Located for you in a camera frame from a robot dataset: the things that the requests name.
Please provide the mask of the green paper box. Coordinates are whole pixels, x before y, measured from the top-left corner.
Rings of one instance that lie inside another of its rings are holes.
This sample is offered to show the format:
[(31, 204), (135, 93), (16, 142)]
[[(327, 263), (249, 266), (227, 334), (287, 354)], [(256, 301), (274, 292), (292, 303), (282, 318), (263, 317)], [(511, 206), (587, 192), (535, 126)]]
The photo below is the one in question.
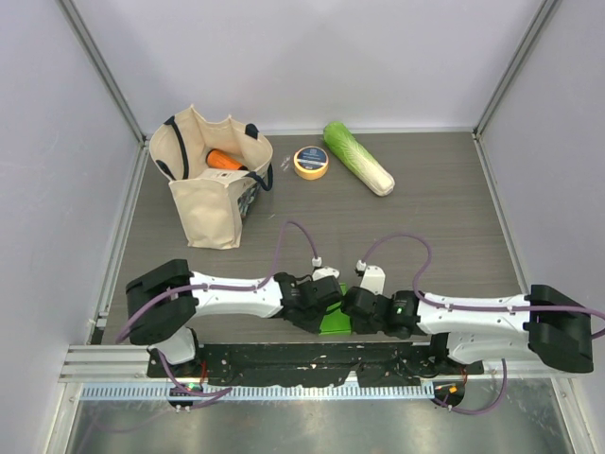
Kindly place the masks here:
[(341, 301), (330, 305), (320, 324), (321, 336), (352, 334), (352, 323), (348, 315), (341, 310)]

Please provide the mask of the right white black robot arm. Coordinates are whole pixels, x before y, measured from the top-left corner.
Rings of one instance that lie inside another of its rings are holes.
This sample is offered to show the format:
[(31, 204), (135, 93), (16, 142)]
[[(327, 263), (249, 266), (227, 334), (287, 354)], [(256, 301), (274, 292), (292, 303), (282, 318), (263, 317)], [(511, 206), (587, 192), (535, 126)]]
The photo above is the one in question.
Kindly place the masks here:
[(587, 308), (546, 285), (528, 294), (495, 299), (451, 298), (401, 290), (392, 296), (349, 289), (342, 303), (357, 334), (382, 332), (406, 340), (431, 337), (432, 370), (492, 359), (539, 359), (571, 374), (594, 370), (591, 315)]

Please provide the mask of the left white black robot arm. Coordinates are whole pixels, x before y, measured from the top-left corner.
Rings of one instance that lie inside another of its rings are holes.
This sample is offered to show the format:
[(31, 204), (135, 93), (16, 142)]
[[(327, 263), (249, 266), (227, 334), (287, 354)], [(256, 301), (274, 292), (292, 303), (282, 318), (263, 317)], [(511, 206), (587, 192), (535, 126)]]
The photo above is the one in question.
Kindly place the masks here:
[(197, 335), (187, 324), (202, 316), (248, 315), (283, 319), (318, 334), (324, 316), (340, 302), (339, 271), (315, 268), (297, 278), (286, 272), (258, 279), (221, 278), (173, 259), (127, 284), (129, 318), (117, 339), (157, 350), (182, 377), (201, 364)]

